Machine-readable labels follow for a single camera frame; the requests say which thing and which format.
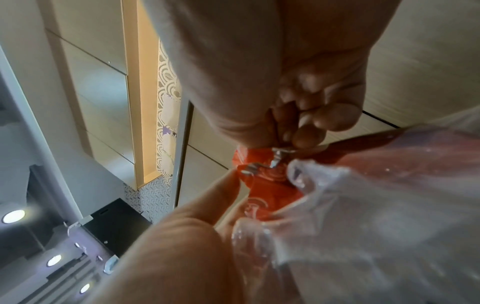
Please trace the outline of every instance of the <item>metal edge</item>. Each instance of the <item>metal edge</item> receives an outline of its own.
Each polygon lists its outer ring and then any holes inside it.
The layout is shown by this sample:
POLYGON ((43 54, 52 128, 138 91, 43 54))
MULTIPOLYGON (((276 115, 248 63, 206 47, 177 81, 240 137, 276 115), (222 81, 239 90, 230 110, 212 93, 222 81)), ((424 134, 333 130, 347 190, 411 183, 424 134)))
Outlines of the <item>metal edge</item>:
POLYGON ((188 97, 182 94, 180 101, 180 117, 178 119, 178 132, 176 134, 176 150, 175 159, 173 162, 173 176, 171 181, 171 196, 170 201, 172 209, 175 209, 179 204, 180 186, 182 185, 182 175, 184 171, 185 153, 189 143, 190 125, 192 124, 192 114, 194 106, 189 101, 188 97))

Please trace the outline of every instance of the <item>plastic bag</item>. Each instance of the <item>plastic bag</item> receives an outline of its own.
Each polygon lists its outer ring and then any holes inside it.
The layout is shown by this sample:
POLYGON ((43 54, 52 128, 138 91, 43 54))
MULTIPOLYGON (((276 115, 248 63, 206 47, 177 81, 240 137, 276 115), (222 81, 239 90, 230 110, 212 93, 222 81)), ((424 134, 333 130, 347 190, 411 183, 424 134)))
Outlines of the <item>plastic bag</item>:
POLYGON ((247 302, 480 302, 479 135, 475 108, 308 157, 237 151, 253 192, 232 235, 247 302))

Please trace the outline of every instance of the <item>ceiling light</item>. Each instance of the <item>ceiling light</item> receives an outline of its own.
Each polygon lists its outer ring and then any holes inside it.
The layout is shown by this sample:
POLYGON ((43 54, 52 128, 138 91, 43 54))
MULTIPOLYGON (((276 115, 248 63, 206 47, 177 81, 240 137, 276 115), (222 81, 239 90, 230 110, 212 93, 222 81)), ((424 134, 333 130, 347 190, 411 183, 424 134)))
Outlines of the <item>ceiling light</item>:
POLYGON ((51 267, 51 266, 57 264, 58 262, 60 262, 61 259, 62 259, 62 256, 60 254, 56 255, 56 256, 52 257, 50 260, 48 260, 46 265, 47 265, 47 267, 51 267))
POLYGON ((90 288, 90 283, 80 289, 80 294, 85 293, 90 288))
POLYGON ((18 222, 25 216, 25 211, 23 210, 15 210, 12 212, 7 213, 1 221, 5 224, 11 224, 18 222))

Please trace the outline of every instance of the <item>patterned wallpaper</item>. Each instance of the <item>patterned wallpaper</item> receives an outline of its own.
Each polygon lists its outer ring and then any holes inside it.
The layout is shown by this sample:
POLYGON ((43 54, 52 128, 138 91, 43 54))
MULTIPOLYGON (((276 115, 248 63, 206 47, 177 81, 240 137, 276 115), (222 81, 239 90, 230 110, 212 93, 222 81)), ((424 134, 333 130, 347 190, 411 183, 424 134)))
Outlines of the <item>patterned wallpaper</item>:
POLYGON ((160 42, 156 167, 161 176, 139 190, 125 185, 126 202, 153 223, 160 221, 173 209, 170 197, 181 96, 182 88, 160 42))

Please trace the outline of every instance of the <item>wooden surface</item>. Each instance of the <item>wooden surface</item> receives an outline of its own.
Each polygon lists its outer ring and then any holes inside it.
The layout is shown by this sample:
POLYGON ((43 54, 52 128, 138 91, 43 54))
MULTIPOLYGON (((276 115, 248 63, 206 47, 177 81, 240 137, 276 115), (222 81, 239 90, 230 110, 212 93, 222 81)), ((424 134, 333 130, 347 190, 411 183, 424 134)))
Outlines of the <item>wooden surface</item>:
POLYGON ((38 0, 45 27, 127 74, 121 0, 38 0))
POLYGON ((131 129, 112 119, 108 113, 84 97, 77 95, 77 100, 84 128, 128 161, 134 163, 131 129))
MULTIPOLYGON (((323 143, 328 144, 355 136, 377 133, 390 129, 392 129, 391 126, 362 114, 355 127, 343 132, 328 132, 323 143)), ((237 145, 215 133, 207 120, 198 110, 193 111, 188 144, 222 166, 232 168, 232 157, 237 145)))
MULTIPOLYGON (((185 205, 200 196, 227 171, 226 168, 187 146, 178 206, 185 205)), ((247 194, 248 189, 242 185, 236 202, 245 198, 247 194)))
POLYGON ((75 94, 81 95, 108 113, 120 124, 130 127, 129 96, 126 77, 100 60, 59 37, 48 33, 52 51, 70 99, 73 114, 75 94))
POLYGON ((85 152, 125 184, 137 189, 134 165, 87 131, 78 130, 85 152))
POLYGON ((480 2, 403 0, 373 48, 364 109, 409 126, 480 104, 480 2))
POLYGON ((128 94, 138 187, 157 173, 159 39, 140 0, 122 0, 128 94))

